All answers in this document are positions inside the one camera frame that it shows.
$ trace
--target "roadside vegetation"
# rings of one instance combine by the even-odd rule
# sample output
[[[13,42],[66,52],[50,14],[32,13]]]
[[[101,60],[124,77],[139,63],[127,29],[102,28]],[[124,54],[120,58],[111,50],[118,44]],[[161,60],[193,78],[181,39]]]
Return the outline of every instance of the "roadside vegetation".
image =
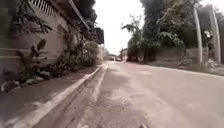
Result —
[[[160,65],[186,69],[192,64],[197,64],[201,68],[215,65],[211,64],[215,60],[214,45],[212,43],[213,32],[209,17],[211,5],[202,6],[200,0],[140,1],[144,8],[143,27],[139,25],[142,16],[132,16],[131,23],[121,27],[132,33],[132,37],[128,42],[128,61],[151,62],[150,64],[156,65],[159,62],[160,53],[164,49],[181,49],[181,52],[179,52],[180,59],[174,65],[170,62]],[[203,55],[203,64],[199,60],[189,58],[187,52],[188,49],[199,47],[195,14],[193,12],[195,4],[198,5],[197,12],[200,19],[202,47],[207,50],[207,53]],[[215,14],[219,28],[222,30],[224,27],[224,15],[218,9],[215,9]]]

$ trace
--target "leaf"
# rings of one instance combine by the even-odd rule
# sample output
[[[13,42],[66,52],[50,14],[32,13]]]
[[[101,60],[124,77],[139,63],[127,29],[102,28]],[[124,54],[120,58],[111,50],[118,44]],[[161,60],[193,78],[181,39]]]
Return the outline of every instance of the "leaf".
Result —
[[[38,56],[39,56],[39,53],[38,53],[38,51],[35,49],[34,46],[32,46],[30,50],[31,50],[30,58],[38,57]]]
[[[37,51],[39,52],[41,49],[44,48],[45,45],[46,45],[46,40],[45,39],[40,40],[40,42],[37,44]]]

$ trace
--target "road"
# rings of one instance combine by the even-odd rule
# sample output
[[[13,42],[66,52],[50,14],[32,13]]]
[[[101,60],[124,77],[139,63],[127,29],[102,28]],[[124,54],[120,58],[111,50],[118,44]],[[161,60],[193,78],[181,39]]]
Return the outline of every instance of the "road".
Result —
[[[66,128],[224,128],[224,77],[116,62],[105,70],[79,101],[84,112],[68,110],[58,127],[70,113]]]

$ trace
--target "building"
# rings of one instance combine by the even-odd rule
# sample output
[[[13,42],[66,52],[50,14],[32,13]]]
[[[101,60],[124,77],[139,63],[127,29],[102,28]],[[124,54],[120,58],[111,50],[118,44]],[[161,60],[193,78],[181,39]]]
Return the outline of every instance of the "building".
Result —
[[[77,0],[30,0],[30,6],[35,14],[46,21],[52,28],[49,33],[35,33],[23,35],[16,39],[0,35],[0,73],[3,70],[18,71],[20,67],[20,57],[15,52],[21,51],[24,54],[29,54],[30,48],[36,46],[41,39],[46,40],[46,46],[43,49],[45,53],[39,59],[44,63],[54,62],[57,57],[69,48],[69,44],[65,41],[66,33],[73,35],[72,44],[80,42],[83,38],[88,38],[90,35],[91,25],[82,17],[77,9],[75,2]],[[103,30],[97,28],[97,32],[103,35]],[[98,37],[99,45],[104,43],[103,36]]]

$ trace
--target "sidewalk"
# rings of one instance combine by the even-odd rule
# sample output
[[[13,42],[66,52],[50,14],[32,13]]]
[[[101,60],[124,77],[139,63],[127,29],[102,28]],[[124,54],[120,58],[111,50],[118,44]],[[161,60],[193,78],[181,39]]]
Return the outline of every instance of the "sidewalk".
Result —
[[[100,68],[88,68],[63,78],[52,79],[0,96],[0,128],[28,128],[51,112],[55,107],[69,103]]]

